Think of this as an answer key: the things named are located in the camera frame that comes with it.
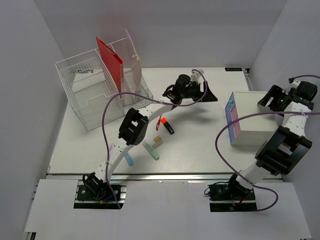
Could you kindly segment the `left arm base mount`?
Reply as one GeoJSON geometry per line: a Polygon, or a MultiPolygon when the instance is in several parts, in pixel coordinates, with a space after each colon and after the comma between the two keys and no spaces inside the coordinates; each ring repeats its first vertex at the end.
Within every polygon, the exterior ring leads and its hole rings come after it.
{"type": "Polygon", "coordinates": [[[73,208],[119,210],[125,203],[126,186],[111,184],[113,189],[103,180],[98,179],[94,172],[82,176],[78,182],[73,208]]]}

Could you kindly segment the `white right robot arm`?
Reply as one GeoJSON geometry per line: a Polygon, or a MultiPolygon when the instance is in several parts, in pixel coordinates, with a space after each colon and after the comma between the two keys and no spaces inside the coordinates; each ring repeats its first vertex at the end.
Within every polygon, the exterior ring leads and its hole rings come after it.
{"type": "Polygon", "coordinates": [[[229,198],[238,199],[266,177],[287,175],[310,150],[312,142],[306,138],[305,125],[317,92],[313,83],[291,80],[287,88],[273,85],[258,102],[283,116],[283,122],[258,149],[256,161],[229,180],[225,187],[229,198]]]}

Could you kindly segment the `grey eraser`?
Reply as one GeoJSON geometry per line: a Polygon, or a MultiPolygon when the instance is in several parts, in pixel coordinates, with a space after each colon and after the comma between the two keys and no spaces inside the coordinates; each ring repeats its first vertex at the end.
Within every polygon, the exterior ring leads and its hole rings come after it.
{"type": "Polygon", "coordinates": [[[161,139],[158,140],[158,141],[156,141],[156,142],[152,145],[153,149],[158,148],[162,143],[163,143],[163,141],[162,141],[161,139]]]}

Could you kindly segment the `clear document sleeve with papers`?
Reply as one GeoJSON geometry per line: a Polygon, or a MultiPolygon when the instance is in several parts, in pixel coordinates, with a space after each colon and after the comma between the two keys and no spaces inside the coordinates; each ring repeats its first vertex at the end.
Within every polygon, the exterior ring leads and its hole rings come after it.
{"type": "Polygon", "coordinates": [[[134,93],[138,94],[141,90],[141,85],[142,85],[141,59],[136,51],[132,38],[127,29],[125,29],[125,34],[126,34],[126,41],[128,46],[131,71],[133,74],[133,79],[136,84],[134,93]]]}

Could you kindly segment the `blue drawer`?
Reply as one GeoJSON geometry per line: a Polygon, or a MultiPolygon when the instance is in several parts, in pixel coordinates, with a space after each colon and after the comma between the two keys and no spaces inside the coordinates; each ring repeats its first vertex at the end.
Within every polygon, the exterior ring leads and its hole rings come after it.
{"type": "MultiPolygon", "coordinates": [[[[225,116],[226,116],[227,124],[230,124],[233,121],[233,119],[232,119],[232,109],[233,109],[234,105],[235,105],[234,100],[230,99],[227,102],[226,106],[225,106],[225,116]]],[[[229,135],[230,144],[232,144],[233,141],[236,138],[235,130],[234,130],[234,126],[233,125],[230,125],[228,127],[228,135],[229,135]]]]}

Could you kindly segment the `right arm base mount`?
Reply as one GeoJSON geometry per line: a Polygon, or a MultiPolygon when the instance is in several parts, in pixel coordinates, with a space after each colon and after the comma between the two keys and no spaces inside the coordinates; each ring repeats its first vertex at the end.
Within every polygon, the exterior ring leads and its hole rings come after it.
{"type": "Polygon", "coordinates": [[[246,189],[236,182],[233,174],[228,182],[218,181],[208,185],[204,195],[209,197],[210,211],[213,212],[255,212],[257,211],[254,190],[246,189]]]}

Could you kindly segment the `red plastic folder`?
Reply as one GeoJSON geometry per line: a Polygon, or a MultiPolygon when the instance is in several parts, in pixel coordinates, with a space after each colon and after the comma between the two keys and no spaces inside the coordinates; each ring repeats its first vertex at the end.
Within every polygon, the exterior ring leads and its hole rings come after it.
{"type": "Polygon", "coordinates": [[[96,37],[97,46],[101,59],[108,69],[119,93],[122,92],[122,82],[124,80],[124,68],[122,59],[116,52],[106,45],[101,39],[96,37]]]}

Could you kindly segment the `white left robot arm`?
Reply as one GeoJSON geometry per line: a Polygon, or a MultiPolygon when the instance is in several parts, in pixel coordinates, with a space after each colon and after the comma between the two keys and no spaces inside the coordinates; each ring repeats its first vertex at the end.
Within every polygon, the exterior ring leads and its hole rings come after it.
{"type": "Polygon", "coordinates": [[[120,95],[133,95],[151,101],[146,107],[130,108],[118,130],[118,139],[113,147],[108,144],[105,127],[102,134],[106,145],[106,158],[98,170],[82,176],[83,184],[88,193],[99,200],[105,196],[109,180],[121,160],[133,147],[141,144],[145,138],[150,122],[177,107],[189,107],[196,103],[217,102],[218,98],[211,92],[208,82],[201,69],[192,69],[191,75],[181,74],[175,84],[166,88],[158,100],[133,92],[121,92],[111,97],[113,100],[120,95]]]}

